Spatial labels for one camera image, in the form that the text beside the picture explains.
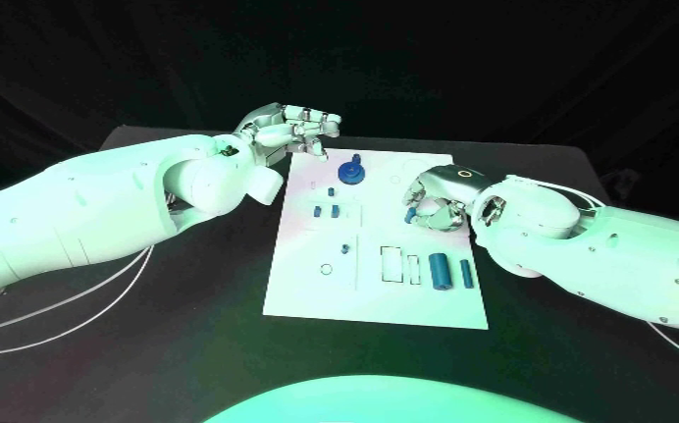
dark table surface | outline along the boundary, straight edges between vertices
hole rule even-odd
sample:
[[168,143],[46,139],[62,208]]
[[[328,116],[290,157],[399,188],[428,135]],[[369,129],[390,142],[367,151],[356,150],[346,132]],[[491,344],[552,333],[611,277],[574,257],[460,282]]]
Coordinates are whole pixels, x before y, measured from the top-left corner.
[[[102,148],[186,133],[119,127]],[[494,181],[522,175],[607,201],[572,147],[344,136],[326,146],[450,153]],[[274,168],[287,175],[290,159]],[[246,198],[230,214],[161,242],[134,288],[94,323],[49,344],[0,354],[0,421],[197,422],[274,388],[352,374],[470,386],[588,422],[676,421],[679,353],[647,324],[545,278],[510,275],[478,247],[489,331],[262,316],[282,193],[268,207]],[[127,262],[16,283],[0,296],[0,320],[82,291]],[[0,347],[75,326],[132,274],[0,329]]]

black curtain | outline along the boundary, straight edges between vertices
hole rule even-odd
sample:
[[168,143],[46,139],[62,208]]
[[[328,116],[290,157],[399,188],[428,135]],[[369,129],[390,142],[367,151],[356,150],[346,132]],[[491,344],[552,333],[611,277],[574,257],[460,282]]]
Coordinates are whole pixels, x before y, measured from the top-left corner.
[[578,146],[679,216],[679,0],[0,0],[0,25],[3,185],[278,101],[349,135]]

white board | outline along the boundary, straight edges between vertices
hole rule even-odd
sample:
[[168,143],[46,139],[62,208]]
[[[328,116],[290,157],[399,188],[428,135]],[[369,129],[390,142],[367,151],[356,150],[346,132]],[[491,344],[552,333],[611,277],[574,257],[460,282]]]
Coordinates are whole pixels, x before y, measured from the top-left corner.
[[[327,151],[327,163],[292,154],[264,315],[487,330],[468,227],[441,233],[405,222],[408,186],[428,168],[451,164],[452,157]],[[339,167],[354,153],[365,180],[344,185]],[[314,217],[317,206],[320,217]],[[432,288],[431,253],[448,258],[452,289],[447,291]],[[461,259],[471,266],[471,289],[463,283]]]

small blue part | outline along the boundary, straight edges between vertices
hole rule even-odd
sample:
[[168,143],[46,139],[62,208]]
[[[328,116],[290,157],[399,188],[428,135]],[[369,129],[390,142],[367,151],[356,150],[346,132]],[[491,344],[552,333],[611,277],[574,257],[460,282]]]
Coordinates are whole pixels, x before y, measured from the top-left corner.
[[406,213],[406,224],[411,222],[411,220],[414,219],[414,216],[416,215],[416,212],[415,212],[415,208],[411,207],[408,209],[408,213]]
[[438,291],[447,291],[452,288],[450,279],[448,258],[442,253],[428,255],[428,266],[431,269],[431,282]]
[[470,268],[470,262],[463,259],[460,261],[460,265],[463,267],[463,280],[464,280],[464,287],[467,289],[474,288],[474,283],[471,282],[471,268]]
[[339,166],[339,180],[346,185],[357,185],[365,178],[365,170],[360,166],[360,155],[356,153],[346,163]]

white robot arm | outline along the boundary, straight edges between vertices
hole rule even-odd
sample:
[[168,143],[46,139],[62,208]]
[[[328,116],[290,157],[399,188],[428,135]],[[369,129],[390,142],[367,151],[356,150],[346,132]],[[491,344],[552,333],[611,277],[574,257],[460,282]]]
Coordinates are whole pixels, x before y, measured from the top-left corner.
[[[576,208],[553,189],[576,193]],[[431,198],[439,209],[418,215]],[[516,176],[493,184],[474,170],[438,166],[403,197],[406,222],[450,232],[468,222],[497,265],[545,276],[568,292],[641,320],[679,328],[679,222],[605,206],[582,192]]]
[[0,191],[0,288],[44,271],[127,256],[229,213],[272,203],[290,151],[327,160],[317,135],[340,116],[268,104],[232,134],[186,135],[78,156]]

